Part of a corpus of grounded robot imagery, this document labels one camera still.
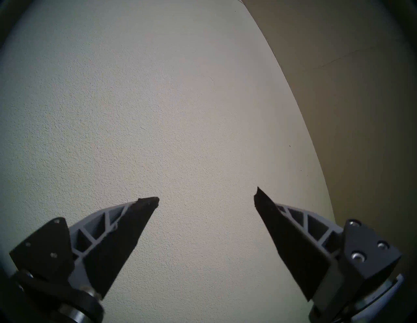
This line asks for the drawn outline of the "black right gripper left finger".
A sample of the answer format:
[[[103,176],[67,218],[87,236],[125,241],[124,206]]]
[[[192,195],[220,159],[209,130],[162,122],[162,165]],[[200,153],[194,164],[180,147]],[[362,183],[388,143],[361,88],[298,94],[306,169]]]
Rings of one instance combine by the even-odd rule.
[[[48,283],[92,287],[105,297],[159,204],[158,197],[96,211],[72,226],[56,217],[9,255],[18,270]]]

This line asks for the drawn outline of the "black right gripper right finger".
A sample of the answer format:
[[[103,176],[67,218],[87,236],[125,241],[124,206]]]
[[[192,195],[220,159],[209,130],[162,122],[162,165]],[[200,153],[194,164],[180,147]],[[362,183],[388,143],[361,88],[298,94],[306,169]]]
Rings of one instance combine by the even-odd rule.
[[[393,272],[401,252],[356,219],[343,228],[301,209],[276,204],[259,187],[255,208],[277,252],[307,300],[332,266],[357,300],[379,287]]]

